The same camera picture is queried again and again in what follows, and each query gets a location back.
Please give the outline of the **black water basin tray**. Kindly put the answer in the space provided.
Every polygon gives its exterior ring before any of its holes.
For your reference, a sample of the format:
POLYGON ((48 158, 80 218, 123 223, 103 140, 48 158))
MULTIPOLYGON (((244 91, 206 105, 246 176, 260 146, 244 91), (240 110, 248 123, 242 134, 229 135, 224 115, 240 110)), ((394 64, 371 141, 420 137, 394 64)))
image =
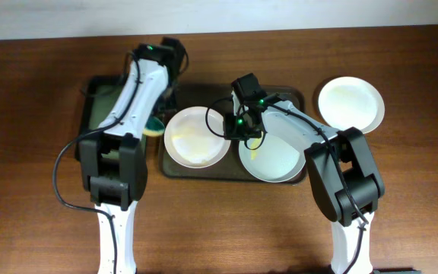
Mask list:
POLYGON ((83 86, 84 104, 78 134, 99 127, 114 107, 126 79, 126 76, 121 79, 119 75, 98 75, 83 86))

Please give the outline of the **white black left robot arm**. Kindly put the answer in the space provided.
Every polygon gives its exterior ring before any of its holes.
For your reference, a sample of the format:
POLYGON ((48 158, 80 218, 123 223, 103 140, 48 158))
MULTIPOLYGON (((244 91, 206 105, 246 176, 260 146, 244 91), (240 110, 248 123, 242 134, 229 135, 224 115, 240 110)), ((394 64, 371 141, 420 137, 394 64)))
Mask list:
POLYGON ((100 273, 134 273, 134 217, 144 194, 148 169, 141 147, 157 102, 173 91, 186 50, 165 39, 159 46, 141 44, 129 54, 117 85, 121 91, 108 114, 77 142, 84 189, 100 232, 100 273))

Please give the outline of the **yellow green sponge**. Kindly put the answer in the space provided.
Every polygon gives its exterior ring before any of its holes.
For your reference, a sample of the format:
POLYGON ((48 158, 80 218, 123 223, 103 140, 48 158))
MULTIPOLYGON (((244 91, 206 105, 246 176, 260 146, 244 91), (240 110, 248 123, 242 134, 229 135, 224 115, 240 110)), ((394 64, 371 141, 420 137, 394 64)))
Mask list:
POLYGON ((150 116, 145 123, 142 134, 148 137, 159 137, 164 134, 165 128, 165 125, 159 118, 150 116))

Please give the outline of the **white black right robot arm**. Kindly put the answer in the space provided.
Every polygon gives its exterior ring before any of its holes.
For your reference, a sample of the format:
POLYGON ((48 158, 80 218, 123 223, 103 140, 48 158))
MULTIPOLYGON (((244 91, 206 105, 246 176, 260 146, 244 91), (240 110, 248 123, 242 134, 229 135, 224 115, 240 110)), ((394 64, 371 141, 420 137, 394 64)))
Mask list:
POLYGON ((314 200, 332 224, 332 273, 372 273, 370 229, 385 193, 364 134, 335 129, 290 101, 266 98, 235 103, 224 116, 226 139, 280 138, 305 157, 314 200))

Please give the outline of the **dark brown serving tray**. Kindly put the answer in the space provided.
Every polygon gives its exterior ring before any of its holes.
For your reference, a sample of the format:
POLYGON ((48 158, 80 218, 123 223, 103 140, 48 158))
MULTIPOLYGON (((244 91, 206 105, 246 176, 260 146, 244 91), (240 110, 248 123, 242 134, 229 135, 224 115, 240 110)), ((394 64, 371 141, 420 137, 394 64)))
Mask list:
MULTIPOLYGON (((171 113, 165 120, 169 121, 176 113, 188 107, 209 107, 216 100, 230 96, 231 92, 232 87, 228 84, 181 84, 175 92, 176 112, 171 113)), ((238 153, 239 143, 238 141, 232 141, 226 155, 216 164, 206 168, 192 169, 176 163, 168 155, 165 144, 161 142, 158 150, 160 171, 165 176, 173 179, 259 183, 261 180, 252 176, 242 165, 238 153)), ((296 185, 301 183, 306 175, 306 168, 303 168, 300 175, 280 184, 296 185)))

